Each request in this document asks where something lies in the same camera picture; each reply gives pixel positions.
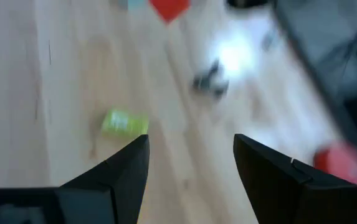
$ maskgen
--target red object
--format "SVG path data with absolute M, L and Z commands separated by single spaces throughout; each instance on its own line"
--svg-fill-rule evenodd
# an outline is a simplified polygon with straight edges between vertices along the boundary
M 314 155 L 314 167 L 357 184 L 357 149 L 343 142 L 332 144 Z
M 177 18 L 189 8 L 189 0 L 150 0 L 159 15 L 167 22 Z

